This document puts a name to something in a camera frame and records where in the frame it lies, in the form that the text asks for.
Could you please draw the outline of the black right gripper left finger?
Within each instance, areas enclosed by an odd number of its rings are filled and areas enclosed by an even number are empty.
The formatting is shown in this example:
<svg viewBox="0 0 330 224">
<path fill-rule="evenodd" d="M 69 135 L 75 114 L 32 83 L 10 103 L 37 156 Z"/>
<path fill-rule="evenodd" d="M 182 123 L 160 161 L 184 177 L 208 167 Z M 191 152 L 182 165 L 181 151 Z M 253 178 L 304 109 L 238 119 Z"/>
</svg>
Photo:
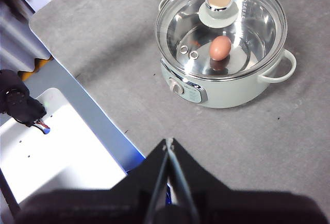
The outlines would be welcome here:
<svg viewBox="0 0 330 224">
<path fill-rule="evenodd" d="M 162 140 L 111 189 L 64 189 L 30 198 L 15 223 L 150 223 L 169 204 L 168 148 Z"/>
</svg>

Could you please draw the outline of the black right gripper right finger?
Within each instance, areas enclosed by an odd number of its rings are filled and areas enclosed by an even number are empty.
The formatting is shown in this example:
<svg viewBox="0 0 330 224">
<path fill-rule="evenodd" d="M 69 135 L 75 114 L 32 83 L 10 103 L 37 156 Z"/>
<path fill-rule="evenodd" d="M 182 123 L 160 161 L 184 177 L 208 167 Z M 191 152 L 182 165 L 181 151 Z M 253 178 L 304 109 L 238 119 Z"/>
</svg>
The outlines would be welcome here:
<svg viewBox="0 0 330 224">
<path fill-rule="evenodd" d="M 177 200 L 194 223 L 329 222 L 307 196 L 231 189 L 205 170 L 174 138 L 169 139 L 169 158 Z"/>
</svg>

